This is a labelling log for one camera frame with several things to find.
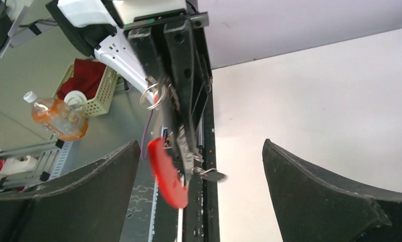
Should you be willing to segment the red cloth in basket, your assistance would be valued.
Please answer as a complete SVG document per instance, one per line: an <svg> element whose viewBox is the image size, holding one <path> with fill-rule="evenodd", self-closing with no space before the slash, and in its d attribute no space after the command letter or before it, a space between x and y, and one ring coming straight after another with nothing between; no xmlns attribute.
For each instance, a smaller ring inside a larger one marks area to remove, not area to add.
<svg viewBox="0 0 402 242"><path fill-rule="evenodd" d="M88 59L75 59L73 67L74 73L59 87L58 98L63 100L74 90L82 92L88 100L94 98L106 65Z"/></svg>

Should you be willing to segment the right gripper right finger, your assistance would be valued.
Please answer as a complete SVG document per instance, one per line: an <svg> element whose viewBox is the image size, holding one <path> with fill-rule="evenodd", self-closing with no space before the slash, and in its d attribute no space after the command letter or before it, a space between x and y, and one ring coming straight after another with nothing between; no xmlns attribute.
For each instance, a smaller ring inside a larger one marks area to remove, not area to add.
<svg viewBox="0 0 402 242"><path fill-rule="evenodd" d="M269 139L262 159L283 241L402 241L402 193L331 172Z"/></svg>

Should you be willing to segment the black tagged key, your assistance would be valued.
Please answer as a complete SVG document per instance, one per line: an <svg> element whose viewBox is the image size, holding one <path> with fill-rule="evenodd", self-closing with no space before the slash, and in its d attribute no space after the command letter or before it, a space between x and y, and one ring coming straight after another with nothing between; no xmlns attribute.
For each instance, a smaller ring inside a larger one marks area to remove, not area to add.
<svg viewBox="0 0 402 242"><path fill-rule="evenodd" d="M219 172L216 168L204 170L199 167L194 167L192 171L198 174L202 179L215 183L224 182L228 178L226 174Z"/></svg>

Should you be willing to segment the red handled keyring holder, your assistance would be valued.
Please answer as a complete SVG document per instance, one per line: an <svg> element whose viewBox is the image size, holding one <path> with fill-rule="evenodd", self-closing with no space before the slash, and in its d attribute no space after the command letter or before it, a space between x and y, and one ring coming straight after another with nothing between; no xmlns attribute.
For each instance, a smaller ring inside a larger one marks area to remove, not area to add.
<svg viewBox="0 0 402 242"><path fill-rule="evenodd" d="M180 101L170 79L147 76L146 83L140 105L157 111L157 120L144 153L148 155L164 200L173 208L183 209L189 202L189 183L196 169L195 161L202 161L202 156L197 148L189 145Z"/></svg>

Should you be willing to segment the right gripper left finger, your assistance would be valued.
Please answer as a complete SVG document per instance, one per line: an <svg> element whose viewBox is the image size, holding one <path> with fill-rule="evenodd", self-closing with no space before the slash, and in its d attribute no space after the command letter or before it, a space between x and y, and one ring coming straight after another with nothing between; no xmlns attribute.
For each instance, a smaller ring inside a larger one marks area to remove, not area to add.
<svg viewBox="0 0 402 242"><path fill-rule="evenodd" d="M0 193L0 241L119 241L140 153L132 141L27 191Z"/></svg>

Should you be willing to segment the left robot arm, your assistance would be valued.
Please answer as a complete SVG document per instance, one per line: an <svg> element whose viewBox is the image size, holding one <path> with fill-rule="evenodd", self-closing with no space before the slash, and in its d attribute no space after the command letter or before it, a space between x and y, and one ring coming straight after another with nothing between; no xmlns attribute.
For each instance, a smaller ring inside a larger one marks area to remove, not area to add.
<svg viewBox="0 0 402 242"><path fill-rule="evenodd" d="M199 158L212 70L209 15L196 1L50 1L46 8L79 52L111 67L162 110L176 159Z"/></svg>

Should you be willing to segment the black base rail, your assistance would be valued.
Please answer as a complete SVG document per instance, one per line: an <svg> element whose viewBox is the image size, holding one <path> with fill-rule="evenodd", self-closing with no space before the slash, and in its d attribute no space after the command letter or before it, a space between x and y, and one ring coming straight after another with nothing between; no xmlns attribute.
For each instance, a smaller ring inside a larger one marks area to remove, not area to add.
<svg viewBox="0 0 402 242"><path fill-rule="evenodd" d="M199 150L203 162L196 166L209 170L216 168L213 93L208 93L207 104L198 129ZM194 173L189 185L189 203L183 211L169 206L158 188L153 192L153 205L148 241L220 241L217 183L202 179Z"/></svg>

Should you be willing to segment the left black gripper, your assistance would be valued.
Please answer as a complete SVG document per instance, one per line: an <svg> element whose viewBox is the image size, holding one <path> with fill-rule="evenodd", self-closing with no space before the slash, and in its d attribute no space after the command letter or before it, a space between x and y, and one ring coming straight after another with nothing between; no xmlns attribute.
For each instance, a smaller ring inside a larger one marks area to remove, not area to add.
<svg viewBox="0 0 402 242"><path fill-rule="evenodd" d="M207 12L167 11L136 17L123 31L149 81L163 100L164 124L170 129L174 160L197 152L197 130L211 89L212 71L204 27Z"/></svg>

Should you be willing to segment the perforated cream basket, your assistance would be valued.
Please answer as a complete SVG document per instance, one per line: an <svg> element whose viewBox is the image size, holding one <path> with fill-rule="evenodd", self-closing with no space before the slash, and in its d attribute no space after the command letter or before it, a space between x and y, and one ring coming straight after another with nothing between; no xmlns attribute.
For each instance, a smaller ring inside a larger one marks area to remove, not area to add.
<svg viewBox="0 0 402 242"><path fill-rule="evenodd" d="M109 111L119 75L103 63L89 59L75 59L68 67L55 97L64 100L71 91L80 91L86 101L80 103L79 113L94 117Z"/></svg>

